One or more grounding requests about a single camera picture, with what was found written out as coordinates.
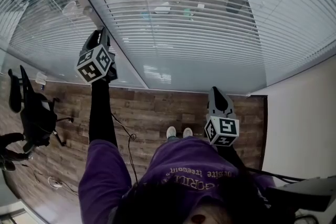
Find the person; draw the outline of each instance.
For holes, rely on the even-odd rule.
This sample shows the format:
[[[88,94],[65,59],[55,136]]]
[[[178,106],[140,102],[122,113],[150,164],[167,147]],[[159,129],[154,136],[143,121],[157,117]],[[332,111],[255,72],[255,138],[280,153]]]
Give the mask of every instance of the person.
[[[224,158],[189,128],[183,139],[168,128],[167,142],[132,186],[118,151],[109,82],[107,76],[91,85],[88,157],[78,187],[84,224],[293,223],[284,214],[272,217],[259,194],[256,185],[274,184],[271,177],[254,179],[232,147],[222,150]]]
[[[9,144],[23,141],[25,138],[21,133],[11,133],[0,136],[0,168],[5,168],[6,164],[12,161],[21,162],[29,159],[29,154],[16,153],[6,149]]]

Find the black office chair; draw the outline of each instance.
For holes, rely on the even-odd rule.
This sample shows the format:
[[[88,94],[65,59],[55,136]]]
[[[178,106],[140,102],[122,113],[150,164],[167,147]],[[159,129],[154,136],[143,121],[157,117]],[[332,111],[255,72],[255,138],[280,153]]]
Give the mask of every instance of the black office chair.
[[[25,69],[22,66],[20,69],[21,79],[13,75],[11,69],[8,71],[11,78],[9,106],[13,112],[20,112],[23,134],[27,142],[23,146],[24,152],[29,153],[38,146],[48,146],[51,134],[55,135],[61,146],[65,146],[66,143],[61,141],[55,130],[56,122],[68,120],[72,123],[74,119],[71,117],[57,119],[54,106],[55,102],[59,102],[59,99],[53,98],[52,101],[49,101],[43,94],[34,92]],[[20,86],[23,86],[23,98]]]

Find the wooden floor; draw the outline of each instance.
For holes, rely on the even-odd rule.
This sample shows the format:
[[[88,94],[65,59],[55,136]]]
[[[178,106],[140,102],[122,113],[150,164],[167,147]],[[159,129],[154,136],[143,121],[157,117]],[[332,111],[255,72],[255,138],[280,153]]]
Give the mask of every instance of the wooden floor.
[[[19,115],[8,107],[8,81],[4,77],[0,79],[0,133],[22,132]],[[89,145],[90,94],[89,86],[48,82],[44,95],[61,99],[55,106],[59,118],[75,118],[73,124],[60,122],[57,125],[57,131],[67,141],[67,146],[60,147],[52,137],[48,147],[39,147],[33,154],[34,158],[25,162],[31,169],[18,166],[15,172],[6,174],[13,192],[49,223],[81,223],[78,197],[65,189],[52,189],[47,178],[52,176],[77,190],[85,170]],[[165,133],[169,126],[175,126],[180,134],[185,127],[190,127],[194,135],[203,137],[207,113],[206,94],[111,88],[110,97],[112,112],[124,125],[134,129],[138,137],[135,142],[131,142],[131,152],[139,177],[145,173],[156,148],[165,142]],[[263,137],[266,135],[264,99],[232,99],[240,119],[240,138],[235,148],[247,166],[258,168]],[[115,129],[119,149],[133,179],[127,149],[128,137],[117,123]],[[17,143],[11,148],[21,152],[22,144]],[[35,179],[33,170],[36,171],[40,183]]]

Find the black pants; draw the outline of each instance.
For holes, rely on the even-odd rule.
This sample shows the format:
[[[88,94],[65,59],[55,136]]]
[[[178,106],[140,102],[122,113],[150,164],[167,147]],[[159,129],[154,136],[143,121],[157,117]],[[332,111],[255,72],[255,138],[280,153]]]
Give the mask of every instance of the black pants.
[[[23,141],[23,140],[24,140],[24,136],[20,133],[11,133],[11,134],[1,135],[0,136],[0,155],[2,155],[2,157],[0,157],[0,162],[2,161],[3,158],[8,161],[17,161],[17,162],[21,162],[21,161],[28,159],[29,154],[16,153],[14,151],[10,151],[6,149],[6,146],[8,146],[9,144],[12,144],[18,141]]]
[[[109,84],[104,80],[93,82],[91,96],[90,143],[102,139],[118,147],[111,115]]]

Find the white sneaker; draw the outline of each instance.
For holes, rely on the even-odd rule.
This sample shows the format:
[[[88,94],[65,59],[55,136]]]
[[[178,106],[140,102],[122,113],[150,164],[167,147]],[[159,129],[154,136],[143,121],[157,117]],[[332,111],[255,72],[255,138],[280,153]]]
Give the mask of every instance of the white sneaker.
[[[186,128],[183,131],[183,138],[185,138],[187,136],[193,136],[193,131],[190,128]]]
[[[176,136],[176,129],[174,126],[170,126],[167,129],[167,138],[171,137],[171,136]]]

